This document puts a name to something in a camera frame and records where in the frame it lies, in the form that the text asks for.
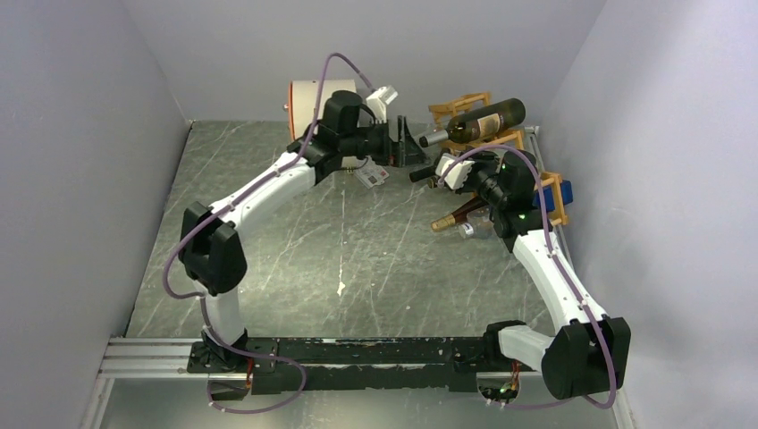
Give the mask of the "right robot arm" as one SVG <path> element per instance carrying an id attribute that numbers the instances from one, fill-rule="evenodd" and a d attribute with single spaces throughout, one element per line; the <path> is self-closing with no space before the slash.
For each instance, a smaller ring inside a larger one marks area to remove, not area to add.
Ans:
<path id="1" fill-rule="evenodd" d="M 483 360 L 494 370 L 517 361 L 543 377 L 553 398 L 583 397 L 607 409 L 623 385 L 631 329 L 609 316 L 569 265 L 544 220 L 546 197 L 535 189 L 535 172 L 531 154 L 509 152 L 502 162 L 475 160 L 464 183 L 490 206 L 496 235 L 526 268 L 553 323 L 551 335 L 520 321 L 489 325 Z"/>

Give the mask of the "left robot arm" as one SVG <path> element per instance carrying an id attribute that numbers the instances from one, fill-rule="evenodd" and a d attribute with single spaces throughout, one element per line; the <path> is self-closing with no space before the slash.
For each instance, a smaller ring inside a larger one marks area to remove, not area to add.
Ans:
<path id="1" fill-rule="evenodd" d="M 317 97 L 311 123 L 272 166 L 211 206 L 196 202 L 186 208 L 176 255 L 198 285 L 193 295 L 204 318 L 202 341 L 224 371 L 240 369 L 248 357 L 237 292 L 248 268 L 244 238 L 280 206 L 339 171 L 346 157 L 390 167 L 425 161 L 404 117 L 398 135 L 391 135 L 387 110 L 397 96 L 394 87 L 384 86 L 367 97 L 345 89 Z"/>

